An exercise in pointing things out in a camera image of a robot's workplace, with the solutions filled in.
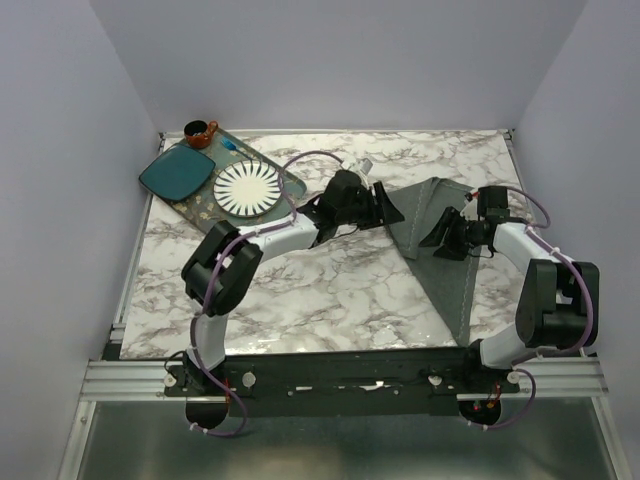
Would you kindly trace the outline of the grey cloth napkin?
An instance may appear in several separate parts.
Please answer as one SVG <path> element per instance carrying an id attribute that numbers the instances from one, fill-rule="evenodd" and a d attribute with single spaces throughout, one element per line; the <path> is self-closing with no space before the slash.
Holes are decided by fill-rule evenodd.
<path id="1" fill-rule="evenodd" d="M 453 339 L 470 344 L 470 317 L 479 248 L 471 251 L 447 235 L 452 229 L 443 217 L 447 208 L 466 204 L 472 187 L 450 179 L 431 177 L 389 193 L 404 220 L 388 227 L 389 234 L 411 273 L 422 286 Z"/>

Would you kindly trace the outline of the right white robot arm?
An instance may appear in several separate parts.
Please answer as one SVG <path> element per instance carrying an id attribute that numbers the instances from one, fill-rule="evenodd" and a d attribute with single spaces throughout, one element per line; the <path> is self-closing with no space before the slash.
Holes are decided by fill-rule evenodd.
<path id="1" fill-rule="evenodd" d="M 551 246 L 537 233 L 551 221 L 536 224 L 511 215 L 508 193 L 515 187 L 491 185 L 465 195 L 465 206 L 447 207 L 421 247 L 438 258 L 462 261 L 486 247 L 505 256 L 524 274 L 514 324 L 479 341 L 478 356 L 460 367 L 460 379 L 480 392 L 507 369 L 538 357 L 578 353 L 594 344 L 598 334 L 600 271 Z"/>

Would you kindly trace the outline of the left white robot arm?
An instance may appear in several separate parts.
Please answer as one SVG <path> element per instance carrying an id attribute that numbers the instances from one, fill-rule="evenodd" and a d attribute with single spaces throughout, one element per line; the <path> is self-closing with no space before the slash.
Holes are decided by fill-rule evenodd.
<path id="1" fill-rule="evenodd" d="M 244 299 L 261 264 L 322 245 L 343 225 L 369 230 L 403 220 L 382 183 L 368 187 L 356 173 L 340 170 L 324 192 L 282 219 L 247 227 L 216 223 L 181 272 L 187 295 L 200 305 L 190 323 L 188 384 L 201 395 L 223 386 L 218 366 L 225 359 L 228 316 Z"/>

